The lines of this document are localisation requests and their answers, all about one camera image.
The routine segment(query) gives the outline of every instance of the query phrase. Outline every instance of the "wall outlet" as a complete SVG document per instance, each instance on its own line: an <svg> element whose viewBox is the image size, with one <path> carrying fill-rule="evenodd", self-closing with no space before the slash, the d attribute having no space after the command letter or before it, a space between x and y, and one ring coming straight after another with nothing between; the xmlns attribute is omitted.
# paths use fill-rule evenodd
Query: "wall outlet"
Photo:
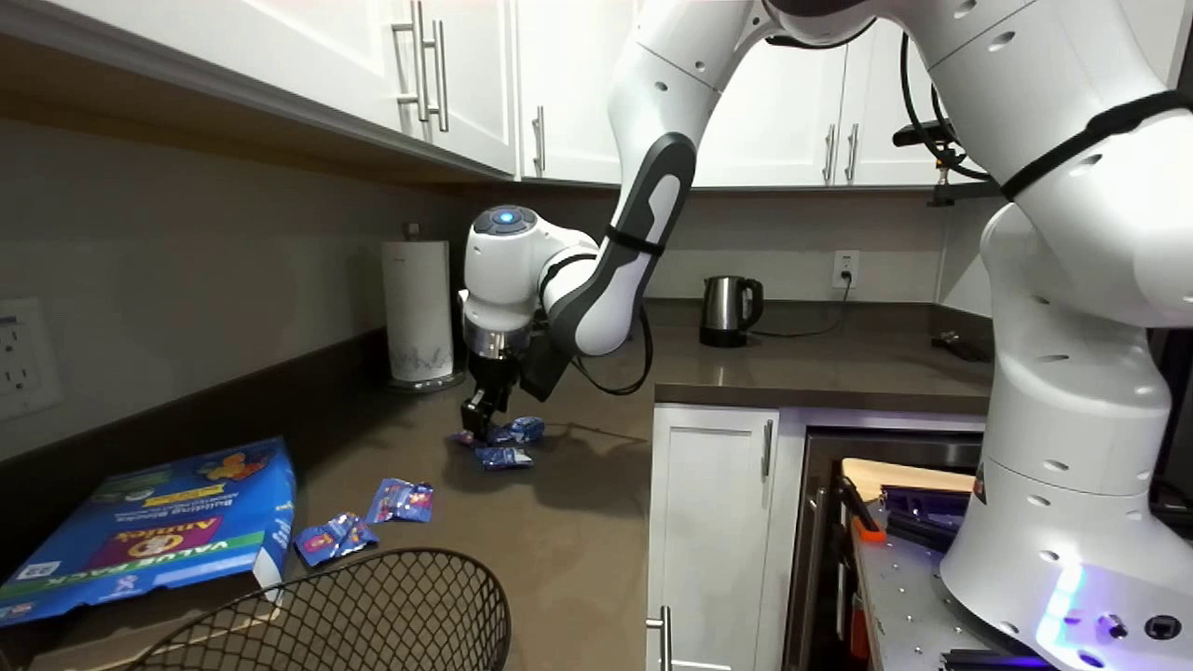
<svg viewBox="0 0 1193 671"><path fill-rule="evenodd" d="M856 251L834 251L832 252L832 287L856 287Z"/></svg>
<svg viewBox="0 0 1193 671"><path fill-rule="evenodd" d="M0 420L62 398L37 297L0 302Z"/></svg>

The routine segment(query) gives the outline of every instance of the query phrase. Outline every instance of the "electric kettle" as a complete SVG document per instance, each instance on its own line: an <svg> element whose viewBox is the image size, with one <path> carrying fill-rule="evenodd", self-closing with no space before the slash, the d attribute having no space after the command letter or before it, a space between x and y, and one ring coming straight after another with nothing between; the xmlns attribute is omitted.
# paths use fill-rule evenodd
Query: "electric kettle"
<svg viewBox="0 0 1193 671"><path fill-rule="evenodd" d="M705 281L701 344L741 345L746 329L752 329L762 318L762 307L764 307L762 281L707 275Z"/></svg>

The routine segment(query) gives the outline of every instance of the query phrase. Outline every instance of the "mesh basket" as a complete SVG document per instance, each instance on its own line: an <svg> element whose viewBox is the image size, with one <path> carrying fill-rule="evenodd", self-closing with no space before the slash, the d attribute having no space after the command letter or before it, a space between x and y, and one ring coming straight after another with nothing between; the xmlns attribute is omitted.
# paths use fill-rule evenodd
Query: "mesh basket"
<svg viewBox="0 0 1193 671"><path fill-rule="evenodd" d="M477 559L399 547L238 596L158 642L134 666L500 671L506 650L511 606Z"/></svg>

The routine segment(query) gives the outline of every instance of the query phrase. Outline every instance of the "cardboard box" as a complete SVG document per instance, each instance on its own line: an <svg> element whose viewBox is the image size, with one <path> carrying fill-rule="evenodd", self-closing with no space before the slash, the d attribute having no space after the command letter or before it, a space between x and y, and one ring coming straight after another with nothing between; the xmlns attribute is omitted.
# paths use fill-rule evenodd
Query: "cardboard box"
<svg viewBox="0 0 1193 671"><path fill-rule="evenodd" d="M281 584L290 522L285 441L107 476L0 590L0 627L231 575Z"/></svg>

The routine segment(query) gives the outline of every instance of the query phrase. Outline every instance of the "kitchen counter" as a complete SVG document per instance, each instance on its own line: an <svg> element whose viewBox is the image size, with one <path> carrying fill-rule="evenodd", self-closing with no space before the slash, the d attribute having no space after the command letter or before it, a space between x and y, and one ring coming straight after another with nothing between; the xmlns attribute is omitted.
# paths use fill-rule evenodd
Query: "kitchen counter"
<svg viewBox="0 0 1193 671"><path fill-rule="evenodd" d="M428 481L436 518L379 524L378 538L383 547L457 547L494 567L515 615L511 671L641 666L653 401L986 414L988 364L932 352L922 307L856 307L840 323L832 307L769 307L762 332L815 334L735 352L696 344L696 302L656 302L650 312L656 364L646 393L615 398L566 373L553 401L515 395L511 414L547 420L527 475L485 475L450 444L471 381L428 395L372 385L326 398L322 414L285 431L297 471L297 524L366 511L379 476ZM589 369L628 385L638 364L641 334ZM103 624L81 620L71 642L123 624L118 613L146 605L113 605Z"/></svg>

